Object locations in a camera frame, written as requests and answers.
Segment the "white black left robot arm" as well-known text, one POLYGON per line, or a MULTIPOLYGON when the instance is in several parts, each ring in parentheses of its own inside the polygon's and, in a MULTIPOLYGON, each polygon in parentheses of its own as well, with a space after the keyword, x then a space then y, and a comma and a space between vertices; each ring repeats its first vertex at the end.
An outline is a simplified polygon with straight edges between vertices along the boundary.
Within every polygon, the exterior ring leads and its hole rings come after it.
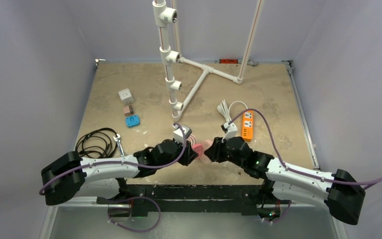
POLYGON ((166 139, 154 147, 118 158, 93 159, 70 151, 41 170, 43 187, 39 194, 48 206, 74 197, 97 196, 121 204, 128 199, 120 179, 144 178, 157 170, 179 163, 188 166, 199 157, 197 146, 166 139))

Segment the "blue plug adapter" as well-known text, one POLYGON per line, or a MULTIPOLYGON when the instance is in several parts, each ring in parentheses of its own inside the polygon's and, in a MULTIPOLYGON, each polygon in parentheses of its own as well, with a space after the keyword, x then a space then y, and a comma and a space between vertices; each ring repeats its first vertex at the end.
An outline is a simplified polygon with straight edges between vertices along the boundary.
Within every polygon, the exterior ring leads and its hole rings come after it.
POLYGON ((125 118, 125 124, 128 128, 140 125, 141 120, 138 115, 131 115, 125 118))

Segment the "brown pink plug adapter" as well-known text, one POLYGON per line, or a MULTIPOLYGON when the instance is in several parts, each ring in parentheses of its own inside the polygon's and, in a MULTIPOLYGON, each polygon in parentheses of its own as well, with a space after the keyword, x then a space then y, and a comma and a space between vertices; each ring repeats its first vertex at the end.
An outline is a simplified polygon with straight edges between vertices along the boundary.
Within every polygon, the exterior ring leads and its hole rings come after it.
POLYGON ((127 105, 123 108, 123 114, 125 117, 134 115, 134 108, 132 105, 127 105))

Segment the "orange power strip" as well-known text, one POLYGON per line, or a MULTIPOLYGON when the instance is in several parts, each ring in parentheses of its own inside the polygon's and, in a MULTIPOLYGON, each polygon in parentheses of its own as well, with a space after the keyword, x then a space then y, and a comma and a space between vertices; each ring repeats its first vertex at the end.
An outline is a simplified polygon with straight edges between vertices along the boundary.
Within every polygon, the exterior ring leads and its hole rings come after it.
POLYGON ((241 137, 246 142, 253 140, 253 124, 254 124, 254 111, 248 110, 242 114, 242 130, 241 137))

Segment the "white cube socket adapter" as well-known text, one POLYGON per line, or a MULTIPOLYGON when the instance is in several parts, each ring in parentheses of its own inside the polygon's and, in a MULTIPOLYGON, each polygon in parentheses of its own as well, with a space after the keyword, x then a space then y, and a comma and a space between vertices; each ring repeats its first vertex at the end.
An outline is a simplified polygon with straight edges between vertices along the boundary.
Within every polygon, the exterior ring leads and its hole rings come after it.
POLYGON ((134 98, 132 96, 131 91, 128 88, 119 91, 118 95, 125 106, 134 103, 134 98))

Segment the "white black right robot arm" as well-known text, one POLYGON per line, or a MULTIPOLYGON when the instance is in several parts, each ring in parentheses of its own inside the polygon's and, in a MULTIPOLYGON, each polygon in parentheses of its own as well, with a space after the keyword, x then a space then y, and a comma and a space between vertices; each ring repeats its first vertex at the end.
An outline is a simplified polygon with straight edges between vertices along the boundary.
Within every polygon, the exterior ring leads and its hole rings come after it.
POLYGON ((250 177, 262 179, 257 196, 264 202, 310 204, 346 224, 359 222, 366 192, 345 170, 332 173, 284 166, 277 157, 251 149, 241 137, 217 137, 203 153, 212 162, 231 162, 250 177))

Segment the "pink round socket base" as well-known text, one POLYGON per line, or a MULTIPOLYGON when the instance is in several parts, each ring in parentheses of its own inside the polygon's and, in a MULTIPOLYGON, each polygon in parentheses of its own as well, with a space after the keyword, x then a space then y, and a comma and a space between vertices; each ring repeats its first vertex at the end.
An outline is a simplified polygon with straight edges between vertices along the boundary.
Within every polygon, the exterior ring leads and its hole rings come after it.
POLYGON ((206 151, 212 146, 213 141, 212 140, 203 140, 200 142, 201 144, 201 150, 199 153, 199 159, 204 164, 210 164, 211 160, 207 155, 205 155, 206 151))

